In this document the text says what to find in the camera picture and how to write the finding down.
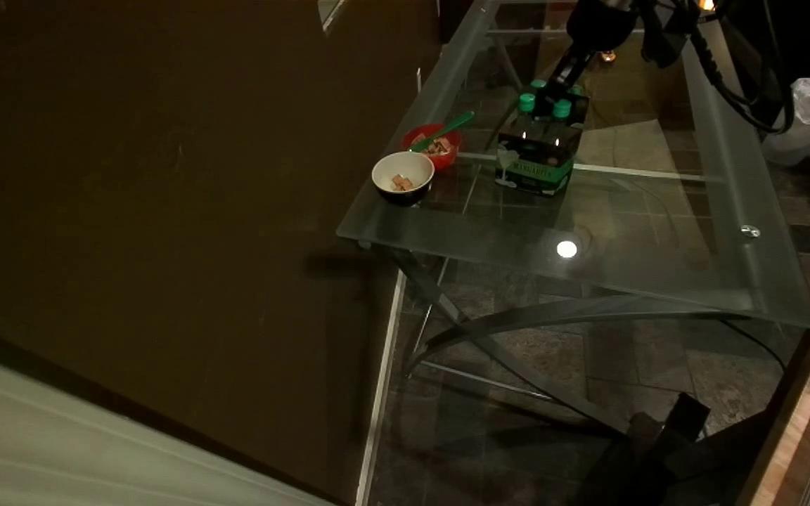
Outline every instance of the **glass tabletop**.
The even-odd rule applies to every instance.
[[[474,109],[459,162],[412,209],[384,202],[365,176],[337,234],[810,325],[810,292],[756,131],[691,54],[653,67],[635,32],[616,61],[595,60],[581,77],[588,116],[569,189],[542,197],[498,182],[495,138],[517,92],[569,47],[566,13],[566,3],[479,0],[389,144],[401,150],[408,129]],[[730,79],[719,29],[706,37]]]

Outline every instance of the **brown wall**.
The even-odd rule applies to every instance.
[[[0,338],[346,501],[389,269],[331,228],[434,0],[0,5]]]

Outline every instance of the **table leg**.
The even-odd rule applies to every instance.
[[[611,411],[602,411],[595,403],[570,394],[569,387],[545,380],[531,366],[524,366],[512,358],[493,335],[517,331],[517,330],[540,330],[540,325],[560,325],[560,322],[581,322],[581,320],[637,320],[637,318],[730,318],[725,313],[681,304],[681,300],[653,300],[637,296],[605,296],[605,297],[584,297],[584,300],[557,300],[540,304],[531,308],[512,308],[498,313],[479,320],[465,320],[424,342],[424,352],[417,353],[408,369],[417,369],[421,360],[455,345],[469,342],[481,353],[486,353],[495,366],[505,369],[514,380],[526,387],[540,394],[549,403],[566,404],[591,421],[612,429],[628,434],[628,418],[616,418]]]
[[[514,61],[512,61],[505,44],[501,43],[501,37],[493,37],[493,44],[495,44],[495,54],[498,54],[501,64],[505,67],[505,74],[508,74],[514,89],[524,89],[526,84],[519,82],[519,74],[517,74],[517,67],[514,67]]]
[[[438,307],[455,330],[465,322],[460,308],[442,292],[442,286],[412,261],[405,249],[377,248],[389,261],[394,261],[405,278],[417,286],[420,297],[429,307]]]

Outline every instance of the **glass table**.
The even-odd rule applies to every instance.
[[[566,50],[566,13],[540,0],[474,0],[389,144],[401,150],[408,129],[474,109],[455,168],[412,209],[384,202],[365,179],[337,235],[389,256],[446,314],[449,330],[420,342],[412,360],[469,342],[542,400],[623,429],[623,418],[563,390],[493,335],[632,318],[810,325],[810,290],[756,131],[709,88],[694,54],[666,71],[645,64],[642,32],[581,79],[591,107],[570,186],[540,197],[495,182],[495,131]],[[706,37],[733,84],[723,32],[706,25]],[[549,278],[576,297],[467,318],[424,259]]]

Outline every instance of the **white bowl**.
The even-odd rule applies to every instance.
[[[394,152],[375,162],[370,182],[389,199],[400,204],[427,197],[434,182],[434,159],[421,152]]]

